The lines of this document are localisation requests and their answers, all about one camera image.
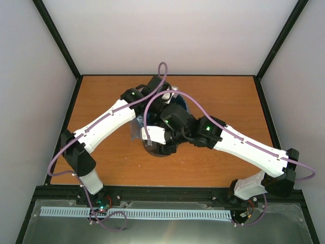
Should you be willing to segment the blue plastic trash bag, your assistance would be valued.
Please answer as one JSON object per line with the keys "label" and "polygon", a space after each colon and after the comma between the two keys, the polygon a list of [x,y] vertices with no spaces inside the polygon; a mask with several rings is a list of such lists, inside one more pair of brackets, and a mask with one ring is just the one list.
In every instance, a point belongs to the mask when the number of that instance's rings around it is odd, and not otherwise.
{"label": "blue plastic trash bag", "polygon": [[[162,99],[163,96],[160,96],[157,99],[155,99],[151,104],[148,113],[146,115],[148,126],[153,126],[156,123],[159,123],[161,121],[160,114],[168,105],[177,104],[181,106],[183,109],[185,109],[187,112],[190,112],[186,101],[181,95],[173,95],[171,98],[170,98],[171,96],[170,94],[166,94],[166,96],[169,98],[167,100],[167,103],[166,100]],[[131,122],[132,139],[140,138],[140,130],[144,126],[144,110],[148,101],[149,99],[135,105],[136,118],[133,119]]]}

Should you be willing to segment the dark grey trash bin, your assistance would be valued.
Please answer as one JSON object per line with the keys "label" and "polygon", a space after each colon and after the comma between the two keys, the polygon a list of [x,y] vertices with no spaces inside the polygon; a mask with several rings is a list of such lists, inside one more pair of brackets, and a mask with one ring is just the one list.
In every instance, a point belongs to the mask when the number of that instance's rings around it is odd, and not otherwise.
{"label": "dark grey trash bin", "polygon": [[[146,105],[144,110],[144,128],[147,133],[147,113],[151,104]],[[165,107],[160,114],[161,121],[153,126],[161,127],[165,129],[165,140],[166,142],[170,139],[176,139],[178,146],[192,141],[192,134],[190,131],[190,120],[191,115],[185,109],[177,104],[171,104]],[[147,145],[147,141],[143,140],[143,145],[146,151],[155,157],[167,157],[170,155],[158,155],[156,153],[156,142],[151,146]]]}

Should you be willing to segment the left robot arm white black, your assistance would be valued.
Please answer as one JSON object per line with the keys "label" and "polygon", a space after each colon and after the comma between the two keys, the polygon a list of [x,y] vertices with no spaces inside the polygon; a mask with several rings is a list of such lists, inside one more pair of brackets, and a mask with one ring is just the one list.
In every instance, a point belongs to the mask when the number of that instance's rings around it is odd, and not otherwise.
{"label": "left robot arm white black", "polygon": [[62,156],[88,192],[93,204],[102,204],[106,198],[104,184],[95,169],[96,162],[91,156],[97,146],[124,124],[139,115],[144,115],[149,100],[162,91],[172,91],[166,78],[153,76],[147,85],[126,90],[106,112],[88,125],[61,135]]}

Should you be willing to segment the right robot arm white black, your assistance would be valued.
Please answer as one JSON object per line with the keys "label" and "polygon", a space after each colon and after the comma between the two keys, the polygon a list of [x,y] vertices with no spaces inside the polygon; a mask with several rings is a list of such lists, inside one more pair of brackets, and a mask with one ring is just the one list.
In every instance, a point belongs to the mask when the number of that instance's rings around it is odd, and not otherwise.
{"label": "right robot arm white black", "polygon": [[203,116],[196,119],[183,107],[172,104],[160,115],[159,126],[148,127],[150,140],[157,144],[157,154],[170,155],[179,144],[188,142],[196,147],[206,147],[236,156],[260,172],[245,179],[232,181],[226,201],[231,204],[269,193],[289,197],[296,181],[299,152],[272,148],[255,141],[215,118]]}

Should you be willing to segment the small circuit board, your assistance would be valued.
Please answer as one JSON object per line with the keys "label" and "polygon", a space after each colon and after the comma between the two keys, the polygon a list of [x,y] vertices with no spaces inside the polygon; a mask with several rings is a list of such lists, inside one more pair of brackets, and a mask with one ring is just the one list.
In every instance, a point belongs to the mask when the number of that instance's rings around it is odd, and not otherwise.
{"label": "small circuit board", "polygon": [[104,197],[97,201],[100,211],[108,210],[112,207],[112,200],[109,196]]}

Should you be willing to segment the black aluminium rail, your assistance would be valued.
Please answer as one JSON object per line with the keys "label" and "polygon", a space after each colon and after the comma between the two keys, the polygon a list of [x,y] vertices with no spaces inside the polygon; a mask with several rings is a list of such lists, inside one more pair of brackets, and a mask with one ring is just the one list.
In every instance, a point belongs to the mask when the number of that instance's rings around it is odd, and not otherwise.
{"label": "black aluminium rail", "polygon": [[[244,208],[248,200],[228,200],[227,188],[175,188],[175,187],[118,187],[106,186],[99,193],[90,194],[94,206],[112,204],[119,206],[122,201],[145,202],[196,202],[213,207]],[[32,201],[75,200],[79,205],[88,205],[84,190],[73,185],[48,185],[36,187]]]}

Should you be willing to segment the metal base plate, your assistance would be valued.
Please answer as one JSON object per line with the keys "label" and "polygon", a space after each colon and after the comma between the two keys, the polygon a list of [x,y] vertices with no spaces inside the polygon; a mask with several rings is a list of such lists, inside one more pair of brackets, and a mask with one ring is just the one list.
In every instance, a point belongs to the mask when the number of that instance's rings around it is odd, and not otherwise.
{"label": "metal base plate", "polygon": [[[130,220],[112,216],[102,224],[89,218],[41,217],[42,206],[78,206],[73,200],[38,200],[23,243],[318,243],[299,204],[259,202],[247,222]],[[117,209],[224,210],[186,202],[122,202]]]}

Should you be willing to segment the black frame post left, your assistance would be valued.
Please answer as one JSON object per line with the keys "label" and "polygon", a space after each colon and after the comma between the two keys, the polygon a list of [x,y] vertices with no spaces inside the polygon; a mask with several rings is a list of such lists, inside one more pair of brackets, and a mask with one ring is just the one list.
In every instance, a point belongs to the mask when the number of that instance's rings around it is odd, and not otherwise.
{"label": "black frame post left", "polygon": [[48,31],[50,32],[54,42],[56,43],[57,47],[59,48],[61,54],[63,55],[67,65],[69,66],[72,74],[76,79],[81,77],[81,74],[72,59],[70,52],[68,51],[50,13],[48,12],[44,2],[42,0],[32,0],[34,6],[36,7],[39,15],[41,16],[43,22],[45,23]]}

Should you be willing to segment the black frame post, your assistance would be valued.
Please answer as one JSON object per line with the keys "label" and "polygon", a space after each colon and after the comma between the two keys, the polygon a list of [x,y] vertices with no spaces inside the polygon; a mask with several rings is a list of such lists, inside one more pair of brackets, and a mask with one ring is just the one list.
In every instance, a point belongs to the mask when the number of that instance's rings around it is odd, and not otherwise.
{"label": "black frame post", "polygon": [[72,59],[70,52],[68,51],[50,13],[48,12],[44,2],[42,0],[32,0],[34,6],[36,7],[39,15],[41,16],[43,22],[45,23],[48,31],[50,32],[54,42],[56,43],[57,47],[59,48],[61,54],[63,55],[67,65],[69,66],[72,74],[76,79],[81,77],[81,74]]}
{"label": "black frame post", "polygon": [[299,16],[302,14],[303,10],[305,9],[306,5],[308,4],[308,0],[298,0],[291,11],[289,17],[287,18],[283,28],[281,29],[278,37],[276,38],[273,46],[271,47],[268,55],[266,56],[262,66],[260,67],[257,75],[255,76],[256,82],[260,82],[264,75],[266,74],[268,68],[270,67],[272,61],[276,57],[278,51],[280,50],[281,46],[285,42],[286,38],[288,37],[290,31],[294,27],[295,23],[297,22]]}

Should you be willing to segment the black frame post right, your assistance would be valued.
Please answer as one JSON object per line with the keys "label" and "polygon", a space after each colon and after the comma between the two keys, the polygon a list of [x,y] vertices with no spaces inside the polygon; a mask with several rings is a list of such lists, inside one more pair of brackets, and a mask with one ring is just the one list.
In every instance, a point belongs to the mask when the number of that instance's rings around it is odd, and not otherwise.
{"label": "black frame post right", "polygon": [[306,5],[308,4],[308,0],[298,0],[291,11],[289,17],[287,18],[283,28],[281,29],[278,37],[276,38],[273,46],[271,47],[268,55],[266,56],[262,66],[260,67],[257,75],[255,76],[256,82],[260,82],[264,75],[266,74],[268,68],[270,67],[272,61],[276,57],[278,51],[280,50],[281,46],[285,42],[286,38],[288,37],[290,31],[294,27],[295,23],[297,22],[299,16],[302,14],[303,10],[305,9]]}

